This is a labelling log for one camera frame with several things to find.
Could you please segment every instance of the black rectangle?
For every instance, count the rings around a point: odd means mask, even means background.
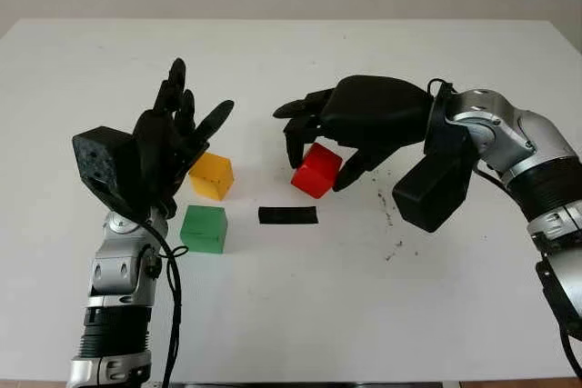
[[[318,224],[314,206],[304,207],[258,207],[261,224]]]

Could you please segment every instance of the cube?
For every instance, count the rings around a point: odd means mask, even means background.
[[[230,160],[210,153],[200,156],[188,174],[194,191],[213,200],[224,199],[235,180]]]
[[[226,238],[225,208],[189,205],[180,239],[189,252],[221,254]]]
[[[318,199],[334,186],[341,164],[340,156],[321,144],[313,143],[291,184]]]

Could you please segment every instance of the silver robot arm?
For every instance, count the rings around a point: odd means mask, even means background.
[[[167,223],[153,210],[151,225],[164,237]],[[148,380],[147,326],[162,270],[158,241],[117,213],[104,223],[104,241],[93,261],[85,333],[71,363],[67,388],[138,387]]]
[[[464,126],[528,220],[544,294],[563,332],[582,341],[582,165],[544,116],[491,90],[452,94],[448,123]]]

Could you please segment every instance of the black cable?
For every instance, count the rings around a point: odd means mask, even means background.
[[[564,354],[566,355],[567,361],[570,363],[574,373],[582,381],[582,368],[578,363],[574,351],[572,350],[572,344],[570,343],[570,336],[567,332],[560,328],[560,341],[562,342],[562,347],[564,348]]]
[[[178,356],[178,347],[180,344],[180,323],[182,317],[182,283],[180,282],[180,272],[178,270],[178,264],[176,263],[176,253],[179,250],[184,250],[184,246],[178,246],[175,249],[171,249],[167,244],[164,237],[151,225],[149,222],[140,224],[144,229],[146,229],[154,238],[160,243],[162,250],[165,254],[160,254],[160,257],[166,258],[166,277],[170,290],[172,291],[172,298],[174,300],[174,311],[172,312],[172,327],[170,330],[170,341],[167,351],[166,369],[164,371],[164,381],[162,381],[162,387],[168,388],[170,384],[170,376],[174,370],[174,365],[176,364],[176,359]]]
[[[431,92],[432,91],[431,89],[432,89],[433,84],[436,82],[440,83],[441,85],[449,84],[449,85],[451,85],[451,90],[453,90],[453,92],[455,92],[455,93],[457,92],[457,90],[452,86],[452,84],[447,82],[445,79],[441,79],[440,77],[435,77],[435,78],[431,79],[430,81],[428,81],[428,85],[426,86],[426,92],[429,93],[430,95],[433,95]]]
[[[475,164],[475,166],[473,167],[473,172],[475,172],[476,174],[478,174],[482,178],[487,179],[491,184],[493,184],[494,186],[496,186],[497,188],[499,188],[505,194],[510,195],[509,192],[506,190],[505,186],[503,186],[503,184],[501,184],[501,182],[499,182],[491,174],[486,173],[483,170],[479,169],[479,167],[477,167],[477,165],[478,165],[478,163]]]

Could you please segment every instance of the white table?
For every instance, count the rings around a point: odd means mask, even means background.
[[[79,180],[71,137],[100,124],[130,131],[177,55],[198,120],[220,100],[236,101],[210,149],[235,169],[223,203],[226,252],[179,261],[177,382],[571,374],[526,221],[499,190],[473,178],[466,203],[437,233],[414,228],[390,195],[421,156],[413,146],[315,201],[288,183],[284,123],[270,116],[351,74],[422,86],[440,76],[545,114],[580,153],[582,59],[550,24],[24,20],[0,40],[0,378],[67,378],[105,217]],[[216,204],[188,183],[176,200],[171,244],[187,204]],[[257,221],[259,205],[311,204],[319,225]],[[154,380],[170,311],[160,281]]]

